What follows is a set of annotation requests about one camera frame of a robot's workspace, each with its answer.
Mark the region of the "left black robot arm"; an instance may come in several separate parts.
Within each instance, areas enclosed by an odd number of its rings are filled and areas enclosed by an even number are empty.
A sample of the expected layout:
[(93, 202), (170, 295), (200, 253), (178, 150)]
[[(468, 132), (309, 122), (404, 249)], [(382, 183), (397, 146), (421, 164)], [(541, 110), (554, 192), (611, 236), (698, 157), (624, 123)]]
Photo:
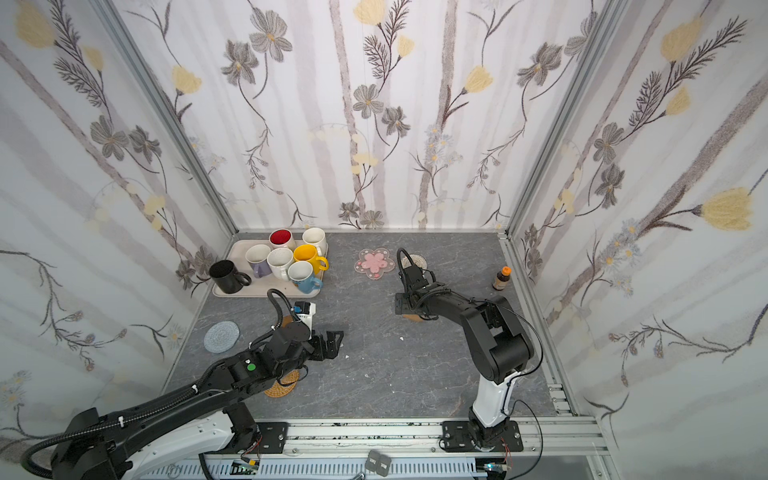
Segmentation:
[(245, 400), (274, 385), (295, 386), (289, 374), (304, 377), (308, 362), (336, 358), (344, 337), (307, 325), (313, 303), (292, 303), (276, 289), (268, 299), (276, 320), (246, 349), (154, 400), (105, 415), (94, 408), (77, 414), (66, 431), (28, 447), (22, 468), (43, 479), (132, 479), (192, 455), (261, 450), (265, 434)]

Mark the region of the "pink cherry blossom coaster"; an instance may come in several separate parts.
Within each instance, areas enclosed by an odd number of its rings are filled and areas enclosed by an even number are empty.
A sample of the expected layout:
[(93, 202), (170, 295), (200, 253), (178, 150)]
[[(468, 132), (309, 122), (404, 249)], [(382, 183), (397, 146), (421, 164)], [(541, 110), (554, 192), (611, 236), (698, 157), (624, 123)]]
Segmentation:
[(354, 265), (357, 273), (366, 275), (370, 280), (379, 280), (394, 269), (395, 260), (386, 248), (361, 250)]

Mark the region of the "white braided round coaster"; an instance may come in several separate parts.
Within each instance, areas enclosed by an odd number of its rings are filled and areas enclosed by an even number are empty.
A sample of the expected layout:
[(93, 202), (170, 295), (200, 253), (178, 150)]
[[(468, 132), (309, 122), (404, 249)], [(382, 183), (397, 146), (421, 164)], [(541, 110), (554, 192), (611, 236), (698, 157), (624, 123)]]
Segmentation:
[(400, 264), (403, 269), (411, 265), (416, 265), (419, 268), (424, 270), (428, 268), (428, 264), (425, 258), (418, 254), (413, 254), (410, 257), (408, 257), (407, 255), (402, 255), (400, 258)]

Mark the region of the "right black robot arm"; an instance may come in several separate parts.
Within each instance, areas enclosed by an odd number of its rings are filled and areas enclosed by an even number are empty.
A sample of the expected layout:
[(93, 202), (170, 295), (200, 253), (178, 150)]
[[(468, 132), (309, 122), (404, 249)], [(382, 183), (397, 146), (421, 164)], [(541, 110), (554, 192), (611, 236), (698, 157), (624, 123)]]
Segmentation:
[(536, 355), (530, 339), (535, 329), (523, 326), (524, 319), (505, 297), (460, 294), (418, 266), (403, 248), (397, 250), (396, 265), (403, 291), (395, 296), (395, 313), (424, 322), (447, 319), (460, 326), (481, 376), (468, 420), (443, 423), (442, 449), (490, 451), (509, 443), (510, 400), (519, 379), (531, 373), (527, 366)]

